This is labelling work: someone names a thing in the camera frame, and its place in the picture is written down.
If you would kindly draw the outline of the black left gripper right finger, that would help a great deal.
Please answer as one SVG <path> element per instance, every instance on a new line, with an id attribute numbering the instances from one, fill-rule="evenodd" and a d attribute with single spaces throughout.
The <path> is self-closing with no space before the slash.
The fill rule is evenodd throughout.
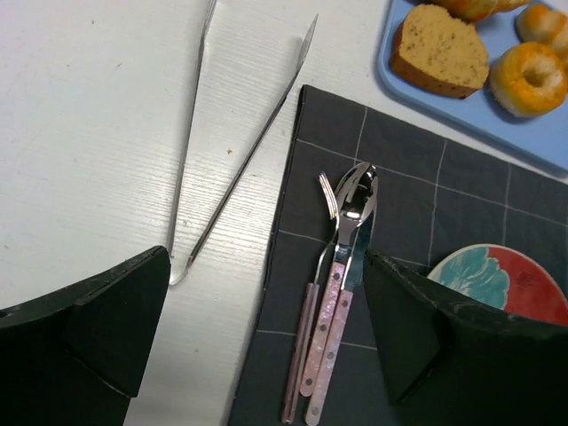
<path id="1" fill-rule="evenodd" d="M 373 250 L 363 281 L 400 424 L 566 424 L 566 327 L 482 304 Z"/>

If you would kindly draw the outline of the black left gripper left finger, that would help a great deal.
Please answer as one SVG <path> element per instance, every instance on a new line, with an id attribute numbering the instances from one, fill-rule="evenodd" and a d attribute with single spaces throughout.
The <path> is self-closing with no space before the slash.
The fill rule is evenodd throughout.
<path id="1" fill-rule="evenodd" d="M 1 310 L 3 425 L 121 425 L 138 396 L 170 280 L 154 246 Z"/>

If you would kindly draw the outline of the brown bread slice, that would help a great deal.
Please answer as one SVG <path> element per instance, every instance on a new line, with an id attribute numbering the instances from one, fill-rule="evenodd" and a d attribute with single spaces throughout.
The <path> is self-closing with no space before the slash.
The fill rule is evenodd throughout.
<path id="1" fill-rule="evenodd" d="M 390 70 L 413 86 L 465 99 L 485 85 L 489 57 L 475 26 L 435 4 L 419 4 L 399 25 Z"/>

